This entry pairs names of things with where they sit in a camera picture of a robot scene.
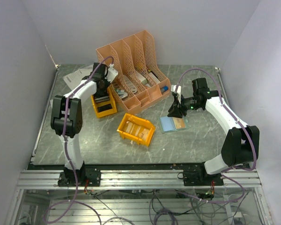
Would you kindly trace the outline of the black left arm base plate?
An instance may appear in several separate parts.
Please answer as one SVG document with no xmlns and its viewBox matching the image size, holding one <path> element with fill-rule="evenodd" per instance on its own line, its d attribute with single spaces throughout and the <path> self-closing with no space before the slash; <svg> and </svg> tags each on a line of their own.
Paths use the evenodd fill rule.
<svg viewBox="0 0 281 225">
<path fill-rule="evenodd" d="M 89 170 L 87 169 L 85 173 L 80 174 L 76 173 L 78 179 L 78 186 L 87 186 L 87 187 L 98 187 L 101 182 L 101 172 L 97 170 Z M 74 173 L 70 172 L 69 174 L 65 172 L 61 172 L 59 174 L 59 179 L 57 182 L 59 187 L 75 187 L 76 180 L 74 177 Z"/>
</svg>

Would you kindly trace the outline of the gold patterned credit card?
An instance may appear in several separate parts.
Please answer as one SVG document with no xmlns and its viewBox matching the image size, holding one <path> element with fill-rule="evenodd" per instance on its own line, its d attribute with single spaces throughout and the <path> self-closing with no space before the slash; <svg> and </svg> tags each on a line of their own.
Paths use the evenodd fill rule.
<svg viewBox="0 0 281 225">
<path fill-rule="evenodd" d="M 183 118 L 173 118 L 175 129 L 184 129 L 186 128 L 185 121 Z"/>
</svg>

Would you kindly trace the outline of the white paper booklet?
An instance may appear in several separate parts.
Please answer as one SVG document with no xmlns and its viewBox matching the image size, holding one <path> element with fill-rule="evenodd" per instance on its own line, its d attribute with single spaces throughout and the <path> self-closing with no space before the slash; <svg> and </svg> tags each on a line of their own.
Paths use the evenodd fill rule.
<svg viewBox="0 0 281 225">
<path fill-rule="evenodd" d="M 75 87 L 80 84 L 83 77 L 90 75 L 92 70 L 93 70 L 93 66 L 80 68 L 64 76 L 63 80 L 66 83 L 66 85 L 70 88 L 70 90 L 74 90 Z"/>
</svg>

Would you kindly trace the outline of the peach plastic file organizer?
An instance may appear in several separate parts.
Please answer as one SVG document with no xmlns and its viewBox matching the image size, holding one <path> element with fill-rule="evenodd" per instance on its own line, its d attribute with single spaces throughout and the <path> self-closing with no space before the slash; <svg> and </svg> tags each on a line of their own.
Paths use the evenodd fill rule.
<svg viewBox="0 0 281 225">
<path fill-rule="evenodd" d="M 170 95 L 161 88 L 171 87 L 170 80 L 157 66 L 155 42 L 146 30 L 96 49 L 99 61 L 114 58 L 118 76 L 111 84 L 115 101 L 129 114 L 138 114 Z M 120 99 L 116 90 L 124 90 L 128 97 Z"/>
</svg>

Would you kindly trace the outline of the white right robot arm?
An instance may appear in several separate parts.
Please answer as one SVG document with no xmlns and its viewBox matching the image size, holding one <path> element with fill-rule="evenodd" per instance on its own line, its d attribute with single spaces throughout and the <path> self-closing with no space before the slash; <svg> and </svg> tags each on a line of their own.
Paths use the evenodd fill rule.
<svg viewBox="0 0 281 225">
<path fill-rule="evenodd" d="M 214 174 L 241 164 L 255 166 L 259 156 L 259 129 L 241 120 L 226 104 L 219 90 L 209 89 L 205 78 L 193 80 L 192 89 L 193 96 L 184 97 L 180 86 L 171 86 L 174 101 L 168 117 L 183 118 L 189 110 L 203 109 L 217 120 L 226 135 L 220 154 L 206 161 L 204 170 L 198 172 L 198 182 L 205 186 L 213 181 Z"/>
</svg>

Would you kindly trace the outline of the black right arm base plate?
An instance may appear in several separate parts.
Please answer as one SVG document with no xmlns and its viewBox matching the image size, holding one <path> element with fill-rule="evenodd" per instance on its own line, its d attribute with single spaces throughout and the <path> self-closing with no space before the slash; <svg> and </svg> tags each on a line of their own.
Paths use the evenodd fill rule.
<svg viewBox="0 0 281 225">
<path fill-rule="evenodd" d="M 184 186 L 222 186 L 223 180 L 220 174 L 208 175 L 200 171 L 183 171 L 177 175 L 183 181 Z"/>
</svg>

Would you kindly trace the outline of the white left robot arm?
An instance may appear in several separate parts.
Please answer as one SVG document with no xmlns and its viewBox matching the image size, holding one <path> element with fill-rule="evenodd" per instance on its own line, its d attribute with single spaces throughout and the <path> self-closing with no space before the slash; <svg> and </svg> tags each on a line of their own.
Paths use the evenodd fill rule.
<svg viewBox="0 0 281 225">
<path fill-rule="evenodd" d="M 59 186 L 81 186 L 87 179 L 85 163 L 81 155 L 79 133 L 83 125 L 82 104 L 92 95 L 99 98 L 117 77 L 114 64 L 94 63 L 92 72 L 65 95 L 53 98 L 51 128 L 59 137 L 65 154 L 65 165 L 59 176 Z"/>
</svg>

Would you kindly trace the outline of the yellow bin with cards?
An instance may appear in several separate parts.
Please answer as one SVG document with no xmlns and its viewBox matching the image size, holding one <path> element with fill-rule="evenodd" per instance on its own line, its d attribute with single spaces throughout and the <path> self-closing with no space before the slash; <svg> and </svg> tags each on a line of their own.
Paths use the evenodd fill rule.
<svg viewBox="0 0 281 225">
<path fill-rule="evenodd" d="M 155 133 L 155 126 L 148 120 L 125 113 L 117 132 L 122 139 L 129 139 L 148 147 Z"/>
</svg>

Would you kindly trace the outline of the white stapler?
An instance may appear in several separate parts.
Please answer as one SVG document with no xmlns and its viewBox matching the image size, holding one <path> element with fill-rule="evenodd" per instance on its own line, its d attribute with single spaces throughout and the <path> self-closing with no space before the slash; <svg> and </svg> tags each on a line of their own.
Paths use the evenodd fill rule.
<svg viewBox="0 0 281 225">
<path fill-rule="evenodd" d="M 128 94 L 124 90 L 116 90 L 116 93 L 122 100 L 128 97 Z"/>
</svg>

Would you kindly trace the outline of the yellow bin with black items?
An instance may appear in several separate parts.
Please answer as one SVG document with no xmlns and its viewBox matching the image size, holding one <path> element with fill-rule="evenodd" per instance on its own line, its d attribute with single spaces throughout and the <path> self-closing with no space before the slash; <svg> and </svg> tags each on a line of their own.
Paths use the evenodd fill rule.
<svg viewBox="0 0 281 225">
<path fill-rule="evenodd" d="M 115 99 L 112 95 L 111 88 L 107 89 L 108 96 L 103 100 L 97 100 L 91 96 L 92 105 L 97 118 L 103 118 L 118 112 Z"/>
</svg>

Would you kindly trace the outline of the aluminium frame rail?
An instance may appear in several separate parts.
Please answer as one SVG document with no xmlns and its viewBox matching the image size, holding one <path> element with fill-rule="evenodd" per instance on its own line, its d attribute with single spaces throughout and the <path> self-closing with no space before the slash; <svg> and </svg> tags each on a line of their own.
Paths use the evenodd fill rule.
<svg viewBox="0 0 281 225">
<path fill-rule="evenodd" d="M 88 189 L 93 190 L 121 190 L 121 189 L 185 189 L 185 188 L 208 188 L 211 185 L 196 186 L 194 183 L 186 186 L 179 177 L 182 170 L 102 170 L 101 180 L 96 181 L 98 186 L 88 184 Z M 57 170 L 24 170 L 20 173 L 16 187 L 19 189 L 66 189 L 59 187 L 59 174 Z M 224 174 L 223 185 L 217 188 L 259 188 L 262 186 L 256 170 L 244 172 L 240 170 L 229 171 Z"/>
</svg>

